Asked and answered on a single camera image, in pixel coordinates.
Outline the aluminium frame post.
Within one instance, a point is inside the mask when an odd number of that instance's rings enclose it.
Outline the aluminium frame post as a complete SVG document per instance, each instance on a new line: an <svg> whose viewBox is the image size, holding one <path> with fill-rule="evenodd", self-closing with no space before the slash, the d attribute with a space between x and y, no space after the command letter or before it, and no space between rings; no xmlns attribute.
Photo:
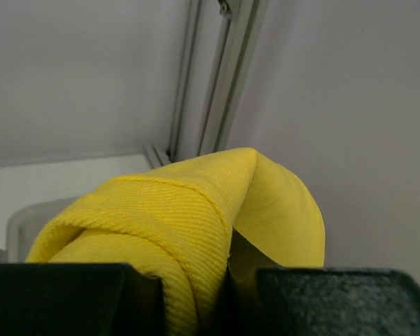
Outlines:
<svg viewBox="0 0 420 336"><path fill-rule="evenodd" d="M225 150L268 1L190 1L165 147L145 144L152 168Z"/></svg>

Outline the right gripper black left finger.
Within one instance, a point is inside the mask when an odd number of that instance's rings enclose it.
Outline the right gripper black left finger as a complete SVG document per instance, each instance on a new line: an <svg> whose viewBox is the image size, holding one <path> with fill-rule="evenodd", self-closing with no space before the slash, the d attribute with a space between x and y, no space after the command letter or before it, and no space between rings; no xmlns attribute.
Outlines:
<svg viewBox="0 0 420 336"><path fill-rule="evenodd" d="M126 264L0 264L0 335L165 335L161 280Z"/></svg>

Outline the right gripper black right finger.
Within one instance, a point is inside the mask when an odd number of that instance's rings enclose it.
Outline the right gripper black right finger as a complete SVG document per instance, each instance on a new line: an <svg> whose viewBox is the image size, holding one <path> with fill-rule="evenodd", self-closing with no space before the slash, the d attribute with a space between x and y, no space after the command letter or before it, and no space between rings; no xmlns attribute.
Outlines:
<svg viewBox="0 0 420 336"><path fill-rule="evenodd" d="M392 269L260 268L232 282L231 335L420 335L420 286Z"/></svg>

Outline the clear plastic bin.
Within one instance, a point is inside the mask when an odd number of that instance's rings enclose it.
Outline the clear plastic bin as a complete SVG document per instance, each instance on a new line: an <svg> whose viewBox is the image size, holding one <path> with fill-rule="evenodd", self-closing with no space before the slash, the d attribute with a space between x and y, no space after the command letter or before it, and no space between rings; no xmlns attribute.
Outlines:
<svg viewBox="0 0 420 336"><path fill-rule="evenodd" d="M6 225L6 245L0 248L0 263L23 263L43 227L77 199L56 199L16 211Z"/></svg>

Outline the yellow trousers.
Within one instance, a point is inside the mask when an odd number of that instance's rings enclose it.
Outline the yellow trousers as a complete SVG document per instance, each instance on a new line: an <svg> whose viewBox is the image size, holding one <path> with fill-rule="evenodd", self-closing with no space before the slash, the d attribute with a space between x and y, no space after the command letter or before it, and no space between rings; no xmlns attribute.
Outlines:
<svg viewBox="0 0 420 336"><path fill-rule="evenodd" d="M238 231L285 267L321 267L325 228L293 172L236 148L117 176L38 234L30 263L129 263L161 278L170 335L206 325Z"/></svg>

